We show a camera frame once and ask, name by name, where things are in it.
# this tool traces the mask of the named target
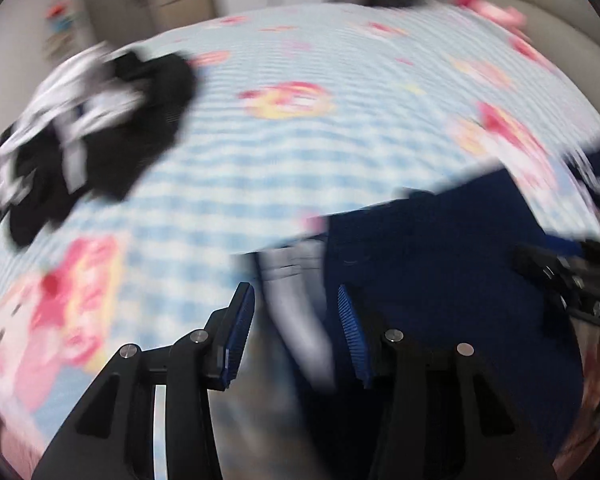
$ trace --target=white garment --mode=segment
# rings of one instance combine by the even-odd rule
[[[19,147],[54,121],[62,147],[62,172],[69,193],[86,183],[86,154],[80,138],[126,121],[142,103],[134,86],[113,77],[110,50],[101,43],[68,59],[38,86],[29,105],[0,146],[0,208],[19,202],[29,192],[22,178],[14,179]],[[83,105],[78,117],[76,108]]]

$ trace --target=blue and white checkered sheet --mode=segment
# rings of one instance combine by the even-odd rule
[[[134,47],[197,59],[199,91],[176,147],[128,200],[86,197],[26,251],[0,227],[0,298],[19,276],[57,266],[78,237],[124,240],[106,355],[203,326],[241,279],[232,254],[302,234],[307,216],[383,202],[400,187],[440,189],[499,161],[546,230],[600,236],[560,161],[600,142],[600,116],[547,60],[468,10],[271,8]],[[225,477],[316,478],[292,458],[309,452],[290,436],[298,422],[281,415],[288,395],[258,378],[257,334],[233,390],[214,398]],[[92,379],[63,365],[44,403],[22,409],[43,442]],[[157,471],[163,478],[160,452]]]

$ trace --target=bed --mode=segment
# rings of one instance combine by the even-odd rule
[[[176,147],[128,200],[85,197],[23,252],[0,225],[0,446],[14,467],[30,474],[120,346],[168,345],[203,326],[245,278],[235,255],[302,235],[315,216],[504,164],[546,231],[600,237],[562,161],[600,144],[600,115],[521,41],[442,4],[320,4],[133,45],[149,57],[180,52],[201,75]],[[73,285],[58,299],[67,276]],[[259,330],[256,320],[238,380],[212,397],[224,476],[320,478],[285,370]]]

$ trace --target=folded clothing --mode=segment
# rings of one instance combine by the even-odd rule
[[[62,133],[67,130],[67,113],[52,117],[26,142],[18,142],[14,151],[7,152],[11,163],[2,168],[9,168],[7,180],[17,186],[0,203],[0,219],[9,213],[9,231],[18,247],[32,243],[47,222],[62,223],[85,192],[124,200],[146,168],[175,142],[181,115],[196,85],[186,60],[168,54],[141,61],[129,51],[107,61],[107,70],[116,81],[134,85],[141,105],[123,121],[100,120],[101,128],[72,139],[84,155],[78,169],[85,180],[77,189],[68,181],[69,155]],[[88,102],[75,102],[71,128],[78,128],[80,118],[95,113],[94,108],[108,109],[104,102],[109,97],[110,93],[102,92]],[[11,142],[15,130],[16,123],[0,136],[0,150]],[[2,190],[13,187],[0,182]]]
[[[389,326],[428,348],[471,343],[548,456],[558,453],[582,400],[580,353],[568,316],[545,310],[542,292],[511,269],[516,244],[544,246],[548,239],[507,171],[438,195],[417,193],[331,216],[324,240],[326,307],[314,309],[322,336],[314,328],[308,332],[330,342],[328,352],[317,356],[314,350],[311,360],[331,361],[331,391],[315,369],[307,374],[304,354],[285,337],[290,330],[276,321],[290,302],[271,294],[270,253],[256,261],[267,309],[294,364],[310,433],[336,476],[365,477],[382,404],[355,380],[337,309],[343,283],[361,287]],[[294,293],[299,287],[296,282]],[[302,333],[299,319],[296,333]],[[328,371],[323,367],[323,374]]]

